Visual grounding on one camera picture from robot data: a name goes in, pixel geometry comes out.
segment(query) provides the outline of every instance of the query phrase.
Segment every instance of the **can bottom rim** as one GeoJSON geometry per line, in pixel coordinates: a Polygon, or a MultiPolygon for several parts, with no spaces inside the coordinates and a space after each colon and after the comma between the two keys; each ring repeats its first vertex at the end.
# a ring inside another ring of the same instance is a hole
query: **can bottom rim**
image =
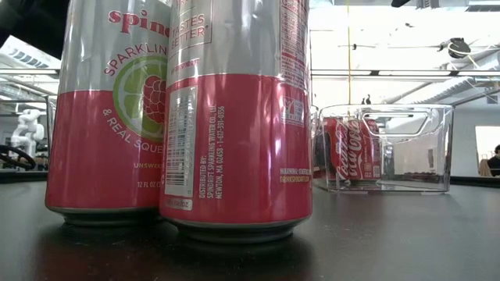
{"type": "Polygon", "coordinates": [[[179,229],[179,234],[194,240],[217,244],[256,244],[283,239],[306,218],[281,222],[230,224],[191,222],[168,218],[179,229]]]}
{"type": "Polygon", "coordinates": [[[157,208],[47,208],[61,214],[66,223],[75,226],[134,226],[152,224],[162,219],[157,208]]]}

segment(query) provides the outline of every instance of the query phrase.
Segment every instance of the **black countertop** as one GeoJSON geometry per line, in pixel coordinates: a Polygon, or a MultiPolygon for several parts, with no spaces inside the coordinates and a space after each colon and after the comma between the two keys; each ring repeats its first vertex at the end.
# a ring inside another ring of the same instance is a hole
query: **black countertop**
{"type": "Polygon", "coordinates": [[[314,190],[314,213],[277,242],[222,246],[167,223],[63,225],[45,183],[0,185],[0,280],[500,280],[500,190],[355,195],[314,190]]]}

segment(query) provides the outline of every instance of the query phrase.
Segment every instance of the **pink can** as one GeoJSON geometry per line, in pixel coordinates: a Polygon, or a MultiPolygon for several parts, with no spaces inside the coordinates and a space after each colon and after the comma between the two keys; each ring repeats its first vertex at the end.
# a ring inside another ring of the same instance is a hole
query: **pink can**
{"type": "Polygon", "coordinates": [[[307,0],[177,0],[161,214],[225,243],[311,215],[307,0]]]}
{"type": "Polygon", "coordinates": [[[72,0],[45,203],[79,225],[158,217],[170,6],[72,0]]]}

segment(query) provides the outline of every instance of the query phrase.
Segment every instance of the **lime illustration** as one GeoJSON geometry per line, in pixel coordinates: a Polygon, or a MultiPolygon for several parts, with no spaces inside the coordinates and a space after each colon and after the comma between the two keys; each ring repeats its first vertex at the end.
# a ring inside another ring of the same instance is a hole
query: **lime illustration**
{"type": "Polygon", "coordinates": [[[166,58],[149,56],[129,62],[118,74],[113,100],[125,125],[150,141],[163,140],[166,58]]]}

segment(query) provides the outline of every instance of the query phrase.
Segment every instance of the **yellow pole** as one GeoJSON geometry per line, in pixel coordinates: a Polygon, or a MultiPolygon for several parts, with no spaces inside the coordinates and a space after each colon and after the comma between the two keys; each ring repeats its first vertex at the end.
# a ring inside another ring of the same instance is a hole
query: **yellow pole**
{"type": "Polygon", "coordinates": [[[349,20],[349,0],[345,0],[345,6],[347,7],[347,49],[348,49],[348,83],[349,83],[349,104],[352,103],[351,100],[351,23],[349,20]]]}

